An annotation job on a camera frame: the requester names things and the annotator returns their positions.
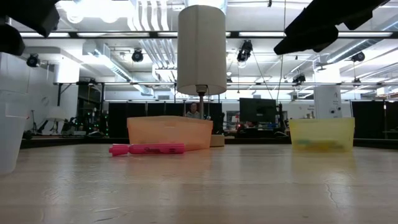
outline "lamp shade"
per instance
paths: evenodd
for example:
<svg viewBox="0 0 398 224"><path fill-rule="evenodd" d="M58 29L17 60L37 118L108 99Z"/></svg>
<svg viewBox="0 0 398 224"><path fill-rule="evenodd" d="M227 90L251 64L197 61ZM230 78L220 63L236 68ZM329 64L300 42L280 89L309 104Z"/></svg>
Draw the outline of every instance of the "lamp shade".
<svg viewBox="0 0 398 224"><path fill-rule="evenodd" d="M194 5L178 16L177 90L198 95L197 85L208 87L206 95L226 91L225 15L216 7Z"/></svg>
<svg viewBox="0 0 398 224"><path fill-rule="evenodd" d="M67 116L63 109L59 106L50 107L49 114L47 115L47 119L51 121L63 121Z"/></svg>

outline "yellow plastic bin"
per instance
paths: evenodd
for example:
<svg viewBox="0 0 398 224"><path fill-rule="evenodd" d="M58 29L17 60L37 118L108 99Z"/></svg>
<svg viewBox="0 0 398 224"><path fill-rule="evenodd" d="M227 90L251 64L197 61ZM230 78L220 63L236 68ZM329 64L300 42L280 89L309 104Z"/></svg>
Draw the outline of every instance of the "yellow plastic bin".
<svg viewBox="0 0 398 224"><path fill-rule="evenodd" d="M348 152L353 150L354 118L289 121L293 150Z"/></svg>

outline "table surface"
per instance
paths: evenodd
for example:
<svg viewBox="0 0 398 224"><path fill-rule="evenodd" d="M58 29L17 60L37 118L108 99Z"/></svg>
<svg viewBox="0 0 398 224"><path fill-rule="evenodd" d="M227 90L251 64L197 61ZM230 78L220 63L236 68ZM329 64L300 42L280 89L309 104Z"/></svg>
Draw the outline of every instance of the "table surface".
<svg viewBox="0 0 398 224"><path fill-rule="evenodd" d="M230 145L110 157L108 145L21 150L1 223L397 223L398 151Z"/></svg>

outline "pink highlighter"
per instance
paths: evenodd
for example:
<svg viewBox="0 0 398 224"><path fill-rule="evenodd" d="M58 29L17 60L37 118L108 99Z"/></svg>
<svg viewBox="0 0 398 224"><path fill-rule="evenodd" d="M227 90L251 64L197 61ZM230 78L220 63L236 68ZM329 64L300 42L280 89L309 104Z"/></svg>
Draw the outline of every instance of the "pink highlighter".
<svg viewBox="0 0 398 224"><path fill-rule="evenodd" d="M113 144L112 147L109 148L109 153L112 153L112 156L120 156L126 155L127 153L131 154L155 154L155 153L164 153L164 154L182 154L185 152L184 144Z"/></svg>

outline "computer monitor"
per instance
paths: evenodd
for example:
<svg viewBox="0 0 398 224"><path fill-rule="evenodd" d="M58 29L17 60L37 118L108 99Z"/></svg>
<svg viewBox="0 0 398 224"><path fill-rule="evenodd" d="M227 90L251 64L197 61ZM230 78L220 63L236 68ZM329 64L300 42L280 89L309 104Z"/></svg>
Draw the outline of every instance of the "computer monitor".
<svg viewBox="0 0 398 224"><path fill-rule="evenodd" d="M239 99L240 120L275 123L276 100Z"/></svg>

